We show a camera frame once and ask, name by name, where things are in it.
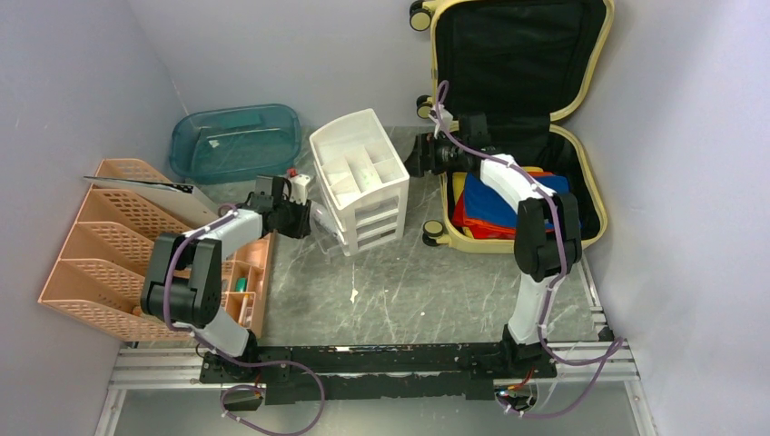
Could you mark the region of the blue cloth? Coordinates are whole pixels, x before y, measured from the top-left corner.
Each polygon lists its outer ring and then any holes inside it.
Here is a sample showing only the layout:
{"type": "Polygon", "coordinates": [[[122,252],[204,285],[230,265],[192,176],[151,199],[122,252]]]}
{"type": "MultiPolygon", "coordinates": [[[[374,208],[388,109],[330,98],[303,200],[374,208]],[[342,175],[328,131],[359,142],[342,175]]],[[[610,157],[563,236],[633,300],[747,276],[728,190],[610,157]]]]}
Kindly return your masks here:
{"type": "Polygon", "coordinates": [[[517,209],[472,173],[466,175],[463,198],[467,218],[497,227],[517,227],[517,209]]]}

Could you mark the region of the teal plastic bin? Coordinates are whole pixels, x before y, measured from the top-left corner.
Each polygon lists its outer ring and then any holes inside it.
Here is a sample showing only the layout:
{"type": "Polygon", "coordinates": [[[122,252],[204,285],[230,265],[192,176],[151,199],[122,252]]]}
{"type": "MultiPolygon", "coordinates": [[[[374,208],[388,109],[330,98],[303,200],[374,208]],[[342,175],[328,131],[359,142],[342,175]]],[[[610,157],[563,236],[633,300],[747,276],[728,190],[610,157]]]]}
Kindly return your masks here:
{"type": "Polygon", "coordinates": [[[172,170],[198,184],[281,175],[301,149],[301,124],[284,104],[257,104],[189,114],[173,128],[172,170]]]}

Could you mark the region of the white plastic drawer unit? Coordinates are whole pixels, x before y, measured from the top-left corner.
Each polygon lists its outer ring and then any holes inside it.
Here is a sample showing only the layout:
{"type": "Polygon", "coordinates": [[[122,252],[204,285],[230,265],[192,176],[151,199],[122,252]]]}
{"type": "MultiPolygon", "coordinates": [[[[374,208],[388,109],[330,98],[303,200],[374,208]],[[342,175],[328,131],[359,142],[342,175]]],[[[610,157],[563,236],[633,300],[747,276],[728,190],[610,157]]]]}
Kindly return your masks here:
{"type": "Polygon", "coordinates": [[[326,123],[309,145],[341,253],[351,257],[400,239],[410,175],[375,111],[326,123]]]}

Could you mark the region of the red cloth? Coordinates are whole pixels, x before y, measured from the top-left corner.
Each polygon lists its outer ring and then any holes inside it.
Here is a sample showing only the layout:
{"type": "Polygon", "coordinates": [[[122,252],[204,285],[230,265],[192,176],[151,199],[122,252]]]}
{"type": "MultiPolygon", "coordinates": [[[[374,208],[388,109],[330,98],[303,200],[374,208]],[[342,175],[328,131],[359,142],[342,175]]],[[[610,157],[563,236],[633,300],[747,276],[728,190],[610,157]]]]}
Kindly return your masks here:
{"type": "Polygon", "coordinates": [[[454,173],[449,187],[452,189],[451,199],[453,209],[449,212],[450,222],[458,227],[466,236],[477,240],[514,240],[517,227],[510,229],[497,227],[481,221],[475,221],[465,216],[463,190],[467,173],[454,173]]]}

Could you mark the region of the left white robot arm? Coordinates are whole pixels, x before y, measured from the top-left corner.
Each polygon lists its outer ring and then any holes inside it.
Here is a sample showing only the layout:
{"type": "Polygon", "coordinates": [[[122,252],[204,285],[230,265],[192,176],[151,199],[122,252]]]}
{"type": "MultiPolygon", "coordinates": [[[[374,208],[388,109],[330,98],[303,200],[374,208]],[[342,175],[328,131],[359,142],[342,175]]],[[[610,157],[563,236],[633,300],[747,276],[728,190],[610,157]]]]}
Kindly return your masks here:
{"type": "Polygon", "coordinates": [[[141,311],[223,357],[223,368],[238,382],[258,373],[260,357],[255,334],[221,306],[222,264],[272,233],[308,236],[310,181],[305,174],[260,175],[245,201],[221,206],[211,223],[186,233],[161,233],[153,244],[141,311]]]}

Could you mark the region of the yellow hard-shell suitcase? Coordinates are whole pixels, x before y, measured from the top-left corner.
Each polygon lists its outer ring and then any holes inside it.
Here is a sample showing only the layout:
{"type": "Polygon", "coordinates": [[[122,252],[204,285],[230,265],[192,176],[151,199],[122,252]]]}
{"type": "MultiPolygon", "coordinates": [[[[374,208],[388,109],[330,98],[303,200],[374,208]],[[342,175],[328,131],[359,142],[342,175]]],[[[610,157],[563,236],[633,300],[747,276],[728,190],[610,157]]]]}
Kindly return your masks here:
{"type": "MultiPolygon", "coordinates": [[[[563,126],[587,96],[616,8],[611,1],[414,1],[410,27],[428,32],[434,84],[447,82],[442,99],[452,113],[452,134],[463,114],[484,113],[490,146],[521,166],[564,177],[578,203],[581,239],[595,243],[608,218],[578,138],[563,126]]],[[[466,253],[511,253],[513,240],[477,240],[450,222],[446,185],[438,174],[447,231],[426,243],[466,253]]]]}

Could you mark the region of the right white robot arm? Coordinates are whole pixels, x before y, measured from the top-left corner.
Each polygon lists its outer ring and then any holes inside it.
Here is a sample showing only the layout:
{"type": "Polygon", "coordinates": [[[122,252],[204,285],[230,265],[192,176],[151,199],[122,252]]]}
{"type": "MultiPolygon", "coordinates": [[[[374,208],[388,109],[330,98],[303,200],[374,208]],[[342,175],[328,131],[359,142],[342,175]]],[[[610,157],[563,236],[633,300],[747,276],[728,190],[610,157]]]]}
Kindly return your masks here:
{"type": "Polygon", "coordinates": [[[407,166],[410,174],[476,170],[478,180],[516,213],[513,253],[521,271],[518,300],[508,321],[514,340],[499,352],[503,372],[519,377],[534,363],[528,347],[547,337],[550,299],[582,256],[578,202],[571,193],[546,187],[510,154],[492,154],[459,141],[449,130],[448,115],[429,111],[433,139],[417,144],[407,166]]]}

